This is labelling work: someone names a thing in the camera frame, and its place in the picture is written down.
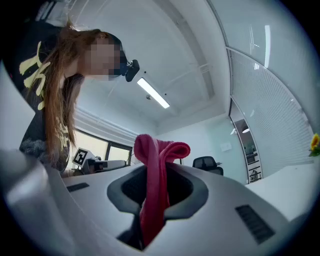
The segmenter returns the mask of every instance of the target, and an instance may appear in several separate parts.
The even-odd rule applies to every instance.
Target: window
[[[72,160],[78,148],[91,151],[95,156],[101,157],[101,160],[124,160],[127,165],[130,165],[131,162],[132,147],[76,130],[75,147],[70,146],[67,168],[76,168]]]

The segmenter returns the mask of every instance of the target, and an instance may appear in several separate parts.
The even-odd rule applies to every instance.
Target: black t-shirt
[[[54,149],[53,156],[49,157],[44,108],[50,106],[45,104],[42,90],[46,84],[46,77],[42,71],[50,65],[49,62],[44,65],[42,63],[55,47],[60,30],[60,27],[46,22],[25,23],[24,27],[17,32],[19,40],[14,42],[15,50],[7,54],[8,57],[3,62],[13,83],[35,111],[35,116],[22,139],[20,150],[38,158],[44,165],[50,165],[63,172],[69,160],[68,129],[62,123],[60,124],[56,133],[60,145]],[[30,85],[39,68],[40,72],[30,90]]]

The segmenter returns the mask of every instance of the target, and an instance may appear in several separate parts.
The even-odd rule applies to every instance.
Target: long brown hair
[[[43,88],[45,136],[49,155],[54,152],[55,148],[60,146],[59,143],[61,142],[56,135],[60,130],[60,124],[64,124],[67,127],[69,142],[73,146],[75,145],[74,112],[84,77],[81,74],[68,77],[65,79],[62,89],[60,88],[60,82],[64,77],[65,70],[101,34],[106,38],[109,37],[108,33],[99,29],[77,31],[68,20],[66,26],[61,29],[58,35],[54,49],[42,63],[44,65],[50,62],[50,65],[43,72],[46,78]]]

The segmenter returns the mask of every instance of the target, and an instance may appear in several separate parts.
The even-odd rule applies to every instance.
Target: black office chair
[[[201,169],[213,174],[224,175],[224,169],[217,166],[212,156],[202,156],[193,160],[192,167]]]

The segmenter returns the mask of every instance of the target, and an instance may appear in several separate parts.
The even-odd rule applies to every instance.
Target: fluorescent light
[[[270,26],[265,25],[265,57],[264,57],[264,66],[266,68],[269,67],[269,60],[270,60],[270,49],[271,49],[271,34],[270,34]]]
[[[165,109],[170,107],[170,105],[164,100],[164,98],[162,98],[160,94],[157,93],[156,90],[153,89],[152,86],[148,84],[148,82],[143,77],[139,79],[137,84],[140,85],[148,94],[150,94],[152,98],[159,102],[162,107],[164,107]]]

